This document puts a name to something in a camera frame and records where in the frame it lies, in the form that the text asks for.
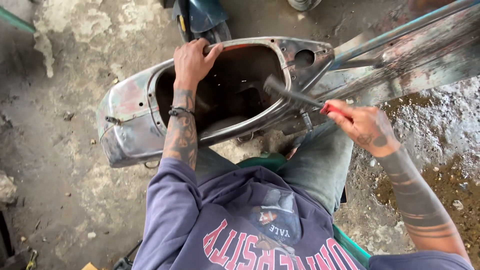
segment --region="hand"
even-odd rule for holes
[[[207,45],[209,45],[208,41],[201,38],[175,49],[173,54],[176,73],[174,89],[196,91],[198,83],[207,76],[216,58],[223,50],[223,45],[218,43],[205,57],[203,50]]]
[[[395,138],[392,125],[386,113],[377,107],[352,107],[338,99],[328,100],[346,116],[353,119],[353,123],[338,112],[330,112],[328,117],[335,121],[340,128],[359,146],[369,151],[374,157],[384,157],[400,148]]]

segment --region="green seat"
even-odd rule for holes
[[[279,153],[262,153],[260,157],[249,158],[237,163],[240,168],[247,168],[251,166],[262,166],[272,172],[276,172],[280,166],[285,164],[287,159]],[[334,239],[344,250],[346,250],[352,257],[368,269],[368,259],[371,257],[365,250],[352,241],[340,228],[333,224]]]

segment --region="dirty ground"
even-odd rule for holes
[[[298,13],[286,0],[221,2],[233,38],[281,35],[333,46],[401,3],[323,0]],[[171,10],[156,0],[0,4],[38,29],[35,42],[0,22],[0,170],[14,178],[19,196],[6,211],[12,242],[17,250],[37,249],[39,269],[81,269],[89,261],[111,268],[142,237],[145,189],[155,171],[111,169],[96,143],[95,111],[115,79],[171,58],[181,44]],[[382,106],[452,215],[476,268],[479,87],[473,78]],[[280,150],[292,137],[273,131],[241,146],[230,141],[212,148],[238,162]],[[357,147],[347,190],[349,202],[335,214],[347,235],[371,254],[414,250],[386,175]]]

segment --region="man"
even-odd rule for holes
[[[174,53],[176,80],[158,174],[147,190],[144,241],[134,270],[364,269],[333,239],[353,142],[389,175],[405,227],[418,250],[370,259],[370,269],[473,269],[460,235],[376,107],[328,103],[330,121],[306,135],[273,173],[240,169],[212,150],[197,151],[197,85],[223,49],[204,57],[205,39]]]

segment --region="tire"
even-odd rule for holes
[[[177,25],[179,27],[181,39],[184,43],[187,43],[188,40],[186,36],[183,34],[183,31],[181,29],[181,24],[180,21],[177,19]],[[228,29],[228,25],[225,21],[217,24],[215,27],[212,29],[202,32],[202,33],[194,33],[193,34],[194,38],[200,38],[204,37],[206,38],[210,44],[215,44],[215,43],[220,43],[222,41],[227,41],[227,40],[232,40],[232,35],[230,34],[230,30]]]
[[[290,6],[298,11],[309,11],[320,4],[322,0],[288,0]]]

